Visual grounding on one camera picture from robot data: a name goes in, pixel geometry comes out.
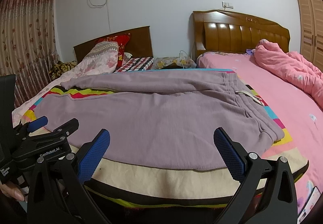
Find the person's left hand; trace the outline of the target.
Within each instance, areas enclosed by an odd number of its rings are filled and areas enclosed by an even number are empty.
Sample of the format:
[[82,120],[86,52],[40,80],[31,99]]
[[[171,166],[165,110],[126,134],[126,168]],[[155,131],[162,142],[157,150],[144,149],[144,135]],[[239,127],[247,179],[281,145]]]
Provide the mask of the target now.
[[22,194],[20,188],[13,184],[12,182],[7,182],[6,184],[0,184],[1,192],[9,198],[14,198],[17,201],[24,202],[25,197]]

